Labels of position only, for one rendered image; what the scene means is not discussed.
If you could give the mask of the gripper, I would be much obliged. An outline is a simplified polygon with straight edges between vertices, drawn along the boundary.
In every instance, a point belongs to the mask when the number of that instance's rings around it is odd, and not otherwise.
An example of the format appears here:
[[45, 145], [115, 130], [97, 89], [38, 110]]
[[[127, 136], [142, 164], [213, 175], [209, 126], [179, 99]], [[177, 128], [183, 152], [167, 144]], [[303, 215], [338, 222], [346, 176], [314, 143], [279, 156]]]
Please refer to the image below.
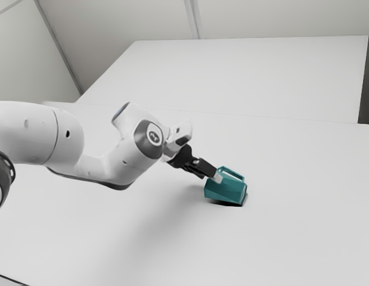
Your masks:
[[194, 157], [192, 148], [188, 144], [185, 144], [174, 158], [167, 161], [167, 164], [176, 169], [182, 168], [200, 179], [207, 177], [216, 183], [222, 182], [222, 176], [218, 173], [217, 168], [202, 158]]

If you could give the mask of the teal faceted mug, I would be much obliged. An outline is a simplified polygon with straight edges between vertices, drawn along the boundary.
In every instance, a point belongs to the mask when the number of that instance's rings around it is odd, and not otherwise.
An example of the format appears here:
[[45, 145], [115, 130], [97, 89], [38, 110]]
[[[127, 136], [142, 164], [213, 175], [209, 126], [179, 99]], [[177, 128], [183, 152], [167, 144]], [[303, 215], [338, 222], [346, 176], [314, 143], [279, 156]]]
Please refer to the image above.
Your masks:
[[208, 178], [204, 186], [204, 196], [209, 199], [241, 206], [247, 191], [244, 176], [225, 166], [217, 168], [216, 174], [222, 178], [221, 182], [217, 183], [213, 179]]

